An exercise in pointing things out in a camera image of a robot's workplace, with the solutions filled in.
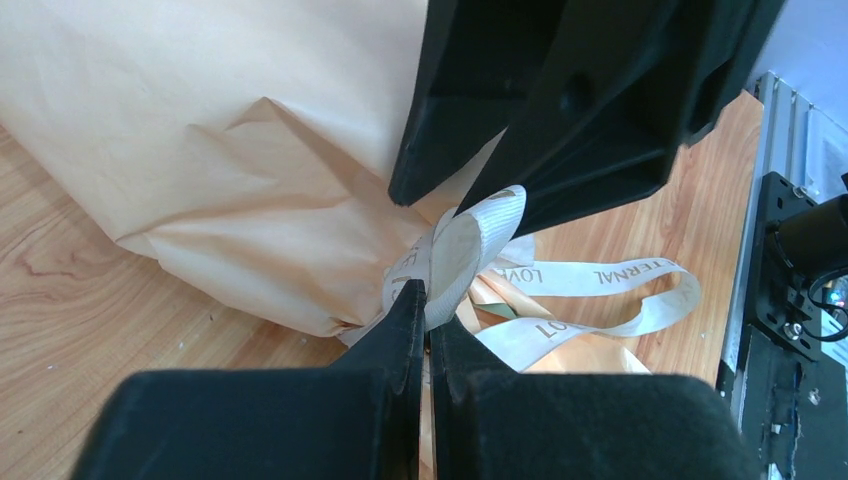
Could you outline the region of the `beige ribbon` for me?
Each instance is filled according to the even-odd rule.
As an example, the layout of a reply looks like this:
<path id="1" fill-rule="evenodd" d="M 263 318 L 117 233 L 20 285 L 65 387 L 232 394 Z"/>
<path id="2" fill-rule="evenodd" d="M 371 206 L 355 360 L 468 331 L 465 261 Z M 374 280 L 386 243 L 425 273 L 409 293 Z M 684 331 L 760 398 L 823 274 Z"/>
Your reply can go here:
<path id="1" fill-rule="evenodd" d="M 511 186 L 464 212 L 451 208 L 438 215 L 390 255 L 378 316 L 397 304 L 406 283 L 421 280 L 427 332 L 456 317 L 462 332 L 518 372 L 648 373 L 618 339 L 656 333 L 683 320 L 700 301 L 699 281 L 666 258 L 540 261 L 534 237 L 517 234 L 526 204 L 524 188 Z M 557 316 L 537 301 L 608 298 L 668 277 L 675 278 L 673 286 L 642 297 L 634 315 L 608 327 Z"/>

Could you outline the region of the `green and tan wrapping paper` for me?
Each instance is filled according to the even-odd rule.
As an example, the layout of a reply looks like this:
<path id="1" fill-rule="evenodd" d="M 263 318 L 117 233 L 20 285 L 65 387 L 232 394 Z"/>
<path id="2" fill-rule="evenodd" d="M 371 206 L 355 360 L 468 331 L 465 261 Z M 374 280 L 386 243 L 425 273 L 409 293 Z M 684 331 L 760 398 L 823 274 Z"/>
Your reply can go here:
<path id="1" fill-rule="evenodd" d="M 361 338 L 408 257 L 472 332 L 497 266 L 530 239 L 465 253 L 444 226 L 495 130 L 417 206 L 389 198 L 425 1 L 5 1 L 1 122 L 117 245 L 222 303 L 322 337 Z"/>

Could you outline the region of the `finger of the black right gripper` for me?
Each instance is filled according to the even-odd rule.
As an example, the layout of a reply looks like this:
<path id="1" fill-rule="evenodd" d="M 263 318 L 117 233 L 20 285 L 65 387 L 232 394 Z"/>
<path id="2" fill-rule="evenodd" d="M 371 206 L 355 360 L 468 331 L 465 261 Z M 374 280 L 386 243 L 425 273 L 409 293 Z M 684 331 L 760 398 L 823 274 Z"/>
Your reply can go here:
<path id="1" fill-rule="evenodd" d="M 388 194 L 411 206 L 462 169 L 527 100 L 562 1 L 431 1 Z"/>
<path id="2" fill-rule="evenodd" d="M 522 186 L 525 235 L 647 198 L 738 96 L 779 1 L 569 1 L 539 78 L 461 202 Z"/>

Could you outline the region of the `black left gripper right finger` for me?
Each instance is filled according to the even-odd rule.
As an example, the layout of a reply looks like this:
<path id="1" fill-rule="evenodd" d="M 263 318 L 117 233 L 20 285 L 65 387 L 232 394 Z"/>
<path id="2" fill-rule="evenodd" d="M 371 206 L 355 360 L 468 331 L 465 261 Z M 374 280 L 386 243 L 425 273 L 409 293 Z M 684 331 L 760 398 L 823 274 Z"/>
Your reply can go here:
<path id="1" fill-rule="evenodd" d="M 440 479 L 755 479 L 726 404 L 682 375 L 522 374 L 460 322 L 430 333 Z"/>

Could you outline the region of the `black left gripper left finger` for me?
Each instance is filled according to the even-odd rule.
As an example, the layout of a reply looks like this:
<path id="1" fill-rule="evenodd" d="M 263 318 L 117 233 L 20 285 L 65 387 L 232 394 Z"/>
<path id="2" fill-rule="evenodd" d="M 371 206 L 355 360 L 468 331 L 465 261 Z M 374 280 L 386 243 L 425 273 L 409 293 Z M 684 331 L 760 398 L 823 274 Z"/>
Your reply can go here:
<path id="1" fill-rule="evenodd" d="M 110 396 L 76 479 L 414 479 L 424 285 L 322 368 L 143 371 Z"/>

